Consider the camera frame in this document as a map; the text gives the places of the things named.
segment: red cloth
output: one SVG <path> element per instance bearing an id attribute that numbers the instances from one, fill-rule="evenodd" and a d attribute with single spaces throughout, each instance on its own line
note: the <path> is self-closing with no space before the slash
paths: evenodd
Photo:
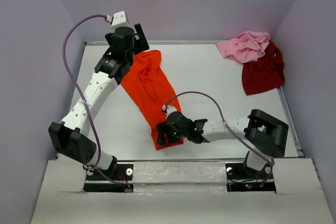
<path id="1" fill-rule="evenodd" d="M 265 49 L 265 56 L 245 63 L 242 81 L 247 95 L 259 94 L 281 86 L 284 81 L 284 63 L 279 48 L 273 42 Z"/>
<path id="2" fill-rule="evenodd" d="M 156 125 L 166 120 L 162 106 L 176 94 L 167 77 L 160 68 L 161 52 L 157 50 L 142 52 L 134 57 L 131 70 L 121 81 L 121 85 L 139 107 L 152 130 L 152 139 L 157 150 L 183 144 L 183 139 L 163 147 L 156 143 Z M 170 103 L 181 112 L 179 101 Z"/>

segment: crumpled pink shirt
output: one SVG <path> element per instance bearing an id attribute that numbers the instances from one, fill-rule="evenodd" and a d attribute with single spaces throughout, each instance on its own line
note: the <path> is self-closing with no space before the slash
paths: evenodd
<path id="1" fill-rule="evenodd" d="M 270 35 L 257 31 L 245 31 L 237 38 L 217 43 L 217 47 L 224 58 L 240 63 L 257 61 L 265 55 L 265 49 L 269 44 Z"/>

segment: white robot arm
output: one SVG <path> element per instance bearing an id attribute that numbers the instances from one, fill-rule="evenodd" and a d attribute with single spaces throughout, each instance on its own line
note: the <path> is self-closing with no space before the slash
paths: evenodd
<path id="1" fill-rule="evenodd" d="M 105 35 L 110 47 L 94 68 L 92 78 L 84 91 L 85 101 L 79 99 L 61 122 L 53 122 L 48 131 L 58 153 L 85 165 L 97 165 L 107 174 L 113 174 L 117 167 L 115 157 L 101 151 L 97 164 L 99 156 L 97 145 L 87 138 L 91 125 L 85 103 L 90 109 L 93 120 L 106 98 L 130 71 L 134 55 L 148 50 L 149 45 L 141 25 L 134 25 L 136 30 L 134 32 L 125 12 L 116 13 L 113 18 L 107 16 L 106 21 L 111 23 L 113 31 Z"/>
<path id="2" fill-rule="evenodd" d="M 227 122 L 208 119 L 192 121 L 171 105 L 164 105 L 162 111 L 166 114 L 166 121 L 158 127 L 158 143 L 163 146 L 167 142 L 160 136 L 164 135 L 170 143 L 182 137 L 197 144 L 234 139 L 229 126 L 238 137 L 250 141 L 255 147 L 256 153 L 247 153 L 245 167 L 255 171 L 266 169 L 268 173 L 266 160 L 285 155 L 288 125 L 261 110 L 252 110 L 249 116 Z"/>

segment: white wall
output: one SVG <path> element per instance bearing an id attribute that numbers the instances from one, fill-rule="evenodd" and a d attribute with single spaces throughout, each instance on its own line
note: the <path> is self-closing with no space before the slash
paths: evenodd
<path id="1" fill-rule="evenodd" d="M 74 22 L 88 15 L 124 10 L 141 23 L 149 40 L 217 40 L 244 30 L 277 30 L 294 0 L 62 0 Z M 85 41 L 109 32 L 93 21 L 79 28 Z"/>
<path id="2" fill-rule="evenodd" d="M 306 155 L 316 161 L 336 220 L 336 0 L 296 0 L 274 41 L 285 62 L 284 90 Z"/>
<path id="3" fill-rule="evenodd" d="M 33 216 L 54 157 L 48 127 L 67 112 L 74 90 L 61 58 L 72 25 L 61 0 L 0 0 L 1 224 L 27 224 Z M 75 33 L 68 48 L 75 72 L 83 46 Z"/>

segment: fabric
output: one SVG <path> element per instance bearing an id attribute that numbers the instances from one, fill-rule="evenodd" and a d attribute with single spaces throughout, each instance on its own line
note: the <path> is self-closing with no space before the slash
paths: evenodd
<path id="1" fill-rule="evenodd" d="M 270 35 L 256 31 L 245 31 L 237 38 L 217 43 L 217 48 L 224 58 L 246 63 L 257 61 L 265 55 L 265 49 L 269 44 Z"/>
<path id="2" fill-rule="evenodd" d="M 281 86 L 285 81 L 282 54 L 270 41 L 265 56 L 245 63 L 242 72 L 243 88 L 247 95 L 259 94 Z"/>
<path id="3" fill-rule="evenodd" d="M 152 130 L 152 139 L 157 150 L 183 144 L 180 139 L 165 147 L 156 143 L 158 131 L 156 125 L 166 120 L 162 106 L 174 97 L 175 91 L 160 68 L 161 52 L 157 50 L 142 52 L 134 57 L 131 70 L 121 81 L 121 85 L 139 107 Z M 181 107 L 175 99 L 170 103 L 179 112 Z"/>

